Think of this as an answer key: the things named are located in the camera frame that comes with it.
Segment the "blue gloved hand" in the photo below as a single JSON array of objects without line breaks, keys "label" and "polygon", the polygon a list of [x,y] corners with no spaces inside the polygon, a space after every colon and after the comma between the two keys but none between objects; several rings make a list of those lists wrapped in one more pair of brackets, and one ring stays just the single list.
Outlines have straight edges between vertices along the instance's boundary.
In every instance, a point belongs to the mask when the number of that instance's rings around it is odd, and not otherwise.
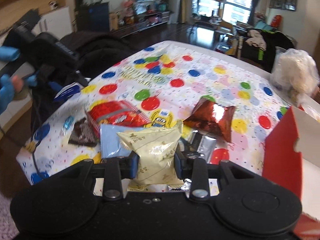
[{"label": "blue gloved hand", "polygon": [[[13,62],[20,56],[20,51],[17,48],[1,46],[1,61]],[[3,74],[1,76],[1,113],[3,113],[9,103],[12,101],[24,100],[29,92],[30,87],[37,86],[36,75],[22,79],[17,75],[9,76]]]}]

